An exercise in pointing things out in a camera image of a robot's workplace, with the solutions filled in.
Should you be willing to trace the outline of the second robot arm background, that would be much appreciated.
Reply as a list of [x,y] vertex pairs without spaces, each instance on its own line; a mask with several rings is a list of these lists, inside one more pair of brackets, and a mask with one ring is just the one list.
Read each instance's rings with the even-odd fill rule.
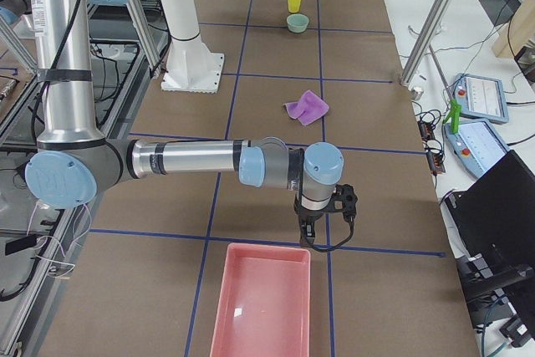
[[22,16],[32,14],[31,0],[1,0],[1,17],[13,25]]

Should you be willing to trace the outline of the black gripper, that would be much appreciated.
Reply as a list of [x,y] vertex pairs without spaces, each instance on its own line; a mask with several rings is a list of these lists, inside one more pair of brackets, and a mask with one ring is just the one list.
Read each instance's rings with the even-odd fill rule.
[[325,213],[328,213],[328,208],[320,210],[309,210],[300,204],[295,204],[293,209],[298,217],[298,225],[300,231],[300,245],[308,246],[314,245],[315,242],[315,222],[319,220]]

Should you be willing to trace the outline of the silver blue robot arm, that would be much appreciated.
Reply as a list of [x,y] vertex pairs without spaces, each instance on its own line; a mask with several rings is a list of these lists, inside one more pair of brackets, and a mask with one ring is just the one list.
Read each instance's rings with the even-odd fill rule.
[[293,191],[300,242],[312,247],[314,224],[356,216],[352,186],[340,183],[344,158],[326,142],[292,149],[281,140],[110,140],[98,129],[89,46],[89,3],[129,0],[28,0],[37,49],[44,128],[25,169],[29,190],[51,207],[71,209],[112,186],[150,174],[234,171],[242,184]]

